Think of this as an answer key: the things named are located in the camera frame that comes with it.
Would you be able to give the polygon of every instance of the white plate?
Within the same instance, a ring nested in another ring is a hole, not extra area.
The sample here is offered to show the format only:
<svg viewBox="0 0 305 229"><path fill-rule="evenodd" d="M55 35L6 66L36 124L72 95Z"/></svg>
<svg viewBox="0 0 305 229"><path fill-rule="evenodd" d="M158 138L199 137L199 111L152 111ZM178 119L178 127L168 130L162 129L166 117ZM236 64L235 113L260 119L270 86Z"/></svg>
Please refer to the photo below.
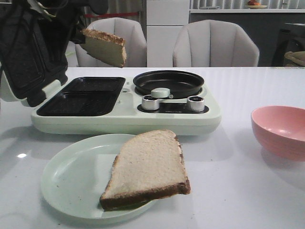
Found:
<svg viewBox="0 0 305 229"><path fill-rule="evenodd" d="M246 7L250 8L250 9L264 9L267 8L266 5L246 5Z"/></svg>
<svg viewBox="0 0 305 229"><path fill-rule="evenodd" d="M43 171L41 191L46 201L67 215L107 224L143 213L155 201L119 211L104 211L99 204L111 177L114 158L123 143L132 137L134 135L100 135L60 151Z"/></svg>

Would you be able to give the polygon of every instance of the frying pan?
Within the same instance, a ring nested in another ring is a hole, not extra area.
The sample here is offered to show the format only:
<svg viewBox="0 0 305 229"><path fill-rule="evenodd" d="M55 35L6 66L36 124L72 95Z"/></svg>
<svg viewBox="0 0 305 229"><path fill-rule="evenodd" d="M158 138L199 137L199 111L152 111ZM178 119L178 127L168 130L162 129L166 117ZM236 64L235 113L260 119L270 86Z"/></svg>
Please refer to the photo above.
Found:
<svg viewBox="0 0 305 229"><path fill-rule="evenodd" d="M137 75L133 79L136 90L142 95L155 88L168 88L173 99L182 99L200 92L204 79L199 75L177 70L158 70Z"/></svg>

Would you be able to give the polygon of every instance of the pink bowl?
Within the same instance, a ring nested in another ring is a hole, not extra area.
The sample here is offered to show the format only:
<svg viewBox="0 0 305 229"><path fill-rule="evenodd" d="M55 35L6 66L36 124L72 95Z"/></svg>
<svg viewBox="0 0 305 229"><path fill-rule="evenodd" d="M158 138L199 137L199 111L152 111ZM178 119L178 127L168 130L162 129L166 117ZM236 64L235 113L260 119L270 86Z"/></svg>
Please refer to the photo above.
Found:
<svg viewBox="0 0 305 229"><path fill-rule="evenodd" d="M251 114L252 129L268 151L295 161L305 161L305 109L264 106Z"/></svg>

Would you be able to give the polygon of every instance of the white chair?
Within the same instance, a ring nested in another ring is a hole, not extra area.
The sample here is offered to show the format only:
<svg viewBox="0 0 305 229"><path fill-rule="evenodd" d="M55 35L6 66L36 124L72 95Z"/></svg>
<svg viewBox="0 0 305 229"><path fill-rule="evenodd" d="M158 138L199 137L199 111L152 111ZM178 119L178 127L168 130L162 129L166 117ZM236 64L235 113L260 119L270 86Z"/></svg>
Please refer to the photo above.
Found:
<svg viewBox="0 0 305 229"><path fill-rule="evenodd" d="M184 25L174 51L174 67L256 67L259 49L237 24L204 20Z"/></svg>
<svg viewBox="0 0 305 229"><path fill-rule="evenodd" d="M125 18L107 18L94 21L87 28L124 38L127 54L125 67L146 67L147 43L139 22ZM88 55L78 44L75 45L75 51L79 67L112 67Z"/></svg>

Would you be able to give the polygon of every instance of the white bread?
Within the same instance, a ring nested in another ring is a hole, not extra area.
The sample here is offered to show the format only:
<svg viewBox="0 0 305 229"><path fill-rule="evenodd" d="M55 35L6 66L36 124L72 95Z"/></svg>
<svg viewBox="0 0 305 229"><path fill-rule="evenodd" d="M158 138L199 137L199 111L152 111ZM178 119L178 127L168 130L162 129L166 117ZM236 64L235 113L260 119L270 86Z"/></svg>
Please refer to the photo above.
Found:
<svg viewBox="0 0 305 229"><path fill-rule="evenodd" d="M115 67L124 67L127 56L123 38L98 30L84 29L82 33L86 42L81 47L90 56Z"/></svg>
<svg viewBox="0 0 305 229"><path fill-rule="evenodd" d="M103 209L189 194L180 143L174 132L155 130L127 141L116 156L112 177L100 198Z"/></svg>

